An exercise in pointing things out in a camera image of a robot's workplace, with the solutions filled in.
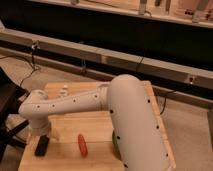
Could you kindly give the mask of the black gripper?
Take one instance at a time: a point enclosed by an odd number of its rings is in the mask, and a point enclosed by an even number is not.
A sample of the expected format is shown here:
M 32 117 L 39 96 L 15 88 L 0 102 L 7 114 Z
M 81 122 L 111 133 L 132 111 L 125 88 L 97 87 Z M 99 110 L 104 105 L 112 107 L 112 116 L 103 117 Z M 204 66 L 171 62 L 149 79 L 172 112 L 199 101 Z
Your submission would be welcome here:
M 39 157 L 44 156 L 46 154 L 48 144 L 49 144 L 49 137 L 47 135 L 41 136 L 36 146 L 35 155 Z

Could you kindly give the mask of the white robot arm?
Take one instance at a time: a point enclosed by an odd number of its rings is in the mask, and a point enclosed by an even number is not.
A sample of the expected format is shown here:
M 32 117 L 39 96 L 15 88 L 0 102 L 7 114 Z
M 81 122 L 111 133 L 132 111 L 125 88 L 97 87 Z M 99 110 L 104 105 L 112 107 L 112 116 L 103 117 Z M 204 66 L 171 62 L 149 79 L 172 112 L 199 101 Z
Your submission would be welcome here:
M 35 135 L 51 129 L 50 115 L 89 111 L 110 113 L 125 171 L 172 171 L 160 125 L 142 82 L 128 74 L 86 92 L 50 99 L 33 90 L 19 107 Z

